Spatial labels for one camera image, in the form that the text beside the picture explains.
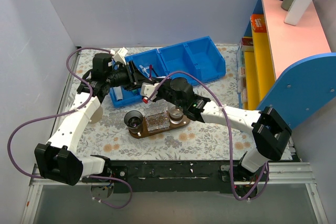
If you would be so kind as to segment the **clear plastic cup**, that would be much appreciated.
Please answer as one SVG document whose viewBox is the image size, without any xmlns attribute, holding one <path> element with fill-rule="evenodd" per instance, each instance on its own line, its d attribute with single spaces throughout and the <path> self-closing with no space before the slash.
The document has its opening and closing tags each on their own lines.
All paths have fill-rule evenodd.
<svg viewBox="0 0 336 224">
<path fill-rule="evenodd" d="M 173 105 L 172 107 L 169 107 L 167 111 L 168 111 L 168 114 L 169 114 L 170 122 L 172 124 L 177 125 L 177 124 L 180 124 L 182 122 L 184 114 L 183 114 L 183 111 L 180 108 Z"/>
</svg>

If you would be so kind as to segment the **clear textured acrylic holder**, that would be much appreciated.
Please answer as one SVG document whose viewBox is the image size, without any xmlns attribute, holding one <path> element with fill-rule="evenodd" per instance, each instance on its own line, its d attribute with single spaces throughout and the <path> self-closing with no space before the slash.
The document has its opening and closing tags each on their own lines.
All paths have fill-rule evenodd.
<svg viewBox="0 0 336 224">
<path fill-rule="evenodd" d="M 149 133 L 169 129 L 170 119 L 167 113 L 167 108 L 164 107 L 156 112 L 146 115 L 145 122 Z"/>
</svg>

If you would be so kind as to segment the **dark smoked plastic cup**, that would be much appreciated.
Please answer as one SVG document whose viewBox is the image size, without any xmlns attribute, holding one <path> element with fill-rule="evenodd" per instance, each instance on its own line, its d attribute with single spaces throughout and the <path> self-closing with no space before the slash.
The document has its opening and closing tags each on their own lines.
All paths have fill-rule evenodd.
<svg viewBox="0 0 336 224">
<path fill-rule="evenodd" d="M 137 110 L 129 111 L 124 116 L 124 123 L 131 133 L 141 133 L 143 130 L 143 115 Z"/>
</svg>

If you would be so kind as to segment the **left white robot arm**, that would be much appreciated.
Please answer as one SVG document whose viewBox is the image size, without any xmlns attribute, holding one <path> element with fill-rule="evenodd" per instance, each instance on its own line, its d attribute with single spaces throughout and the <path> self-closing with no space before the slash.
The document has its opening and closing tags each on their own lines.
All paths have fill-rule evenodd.
<svg viewBox="0 0 336 224">
<path fill-rule="evenodd" d="M 75 100 L 73 113 L 67 115 L 60 127 L 46 144 L 38 144 L 34 150 L 40 175 L 68 185 L 75 185 L 82 177 L 94 175 L 100 182 L 111 178 L 112 170 L 105 165 L 107 159 L 100 156 L 78 158 L 79 140 L 92 117 L 98 113 L 110 88 L 123 87 L 136 90 L 152 80 L 143 74 L 133 61 L 123 56 L 99 53 L 93 57 L 92 69 L 85 73 Z"/>
</svg>

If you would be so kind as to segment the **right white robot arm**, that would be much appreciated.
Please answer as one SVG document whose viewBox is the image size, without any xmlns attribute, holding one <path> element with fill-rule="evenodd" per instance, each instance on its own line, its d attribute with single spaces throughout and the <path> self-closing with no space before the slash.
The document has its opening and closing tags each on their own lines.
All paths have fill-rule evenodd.
<svg viewBox="0 0 336 224">
<path fill-rule="evenodd" d="M 166 79 L 144 90 L 150 100 L 163 99 L 181 108 L 192 121 L 220 124 L 252 136 L 255 147 L 229 169 L 237 181 L 251 180 L 267 162 L 281 160 L 291 138 L 292 130 L 274 108 L 258 111 L 220 105 L 196 94 L 185 78 Z"/>
</svg>

